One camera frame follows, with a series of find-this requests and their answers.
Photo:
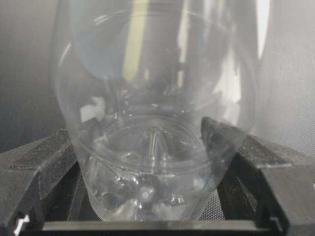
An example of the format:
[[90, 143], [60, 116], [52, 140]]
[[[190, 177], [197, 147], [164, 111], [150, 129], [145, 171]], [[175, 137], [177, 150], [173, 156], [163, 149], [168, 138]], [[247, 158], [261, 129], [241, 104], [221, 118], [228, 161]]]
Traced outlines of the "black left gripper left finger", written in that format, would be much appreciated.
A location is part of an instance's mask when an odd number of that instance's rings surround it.
[[94, 236], [94, 219], [66, 130], [1, 154], [1, 235]]

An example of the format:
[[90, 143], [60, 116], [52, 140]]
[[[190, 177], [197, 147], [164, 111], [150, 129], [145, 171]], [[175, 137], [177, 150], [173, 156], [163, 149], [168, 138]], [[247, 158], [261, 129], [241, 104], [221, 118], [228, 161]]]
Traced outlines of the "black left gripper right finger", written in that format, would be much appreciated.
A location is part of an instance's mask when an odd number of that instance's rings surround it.
[[246, 136], [218, 186], [225, 220], [211, 235], [312, 236], [315, 162], [298, 151]]

